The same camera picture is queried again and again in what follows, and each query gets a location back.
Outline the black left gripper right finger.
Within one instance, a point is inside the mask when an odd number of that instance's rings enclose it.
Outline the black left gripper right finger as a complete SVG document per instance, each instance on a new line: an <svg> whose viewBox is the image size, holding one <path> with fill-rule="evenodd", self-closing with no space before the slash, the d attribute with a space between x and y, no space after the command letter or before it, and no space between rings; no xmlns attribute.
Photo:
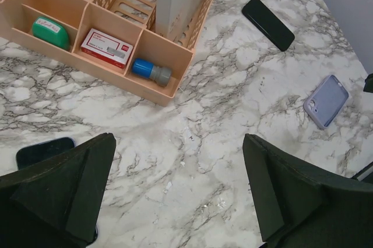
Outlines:
<svg viewBox="0 0 373 248"><path fill-rule="evenodd" d="M263 247L372 246L372 165L343 177L252 134L242 151Z"/></svg>

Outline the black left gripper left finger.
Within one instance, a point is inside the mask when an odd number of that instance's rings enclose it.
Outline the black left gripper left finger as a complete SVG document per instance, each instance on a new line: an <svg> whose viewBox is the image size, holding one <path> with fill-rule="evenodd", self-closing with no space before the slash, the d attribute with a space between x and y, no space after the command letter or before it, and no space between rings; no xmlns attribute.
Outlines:
<svg viewBox="0 0 373 248"><path fill-rule="evenodd" d="M1 176L1 247L87 247L116 149L112 133Z"/></svg>

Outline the lavender phone case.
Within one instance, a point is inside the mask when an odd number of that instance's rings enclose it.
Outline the lavender phone case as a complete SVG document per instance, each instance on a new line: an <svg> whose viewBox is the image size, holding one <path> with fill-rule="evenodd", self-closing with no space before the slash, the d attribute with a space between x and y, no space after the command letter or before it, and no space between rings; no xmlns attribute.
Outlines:
<svg viewBox="0 0 373 248"><path fill-rule="evenodd" d="M328 75L311 95L303 107L318 128L324 130L340 113L349 98L348 91L334 75Z"/></svg>

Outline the black smartphone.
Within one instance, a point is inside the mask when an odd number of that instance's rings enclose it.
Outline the black smartphone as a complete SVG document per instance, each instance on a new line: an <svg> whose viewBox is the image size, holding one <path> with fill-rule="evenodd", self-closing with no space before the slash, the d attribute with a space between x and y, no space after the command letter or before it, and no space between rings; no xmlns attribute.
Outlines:
<svg viewBox="0 0 373 248"><path fill-rule="evenodd" d="M280 51L291 46L295 35L261 0L250 0L241 12Z"/></svg>

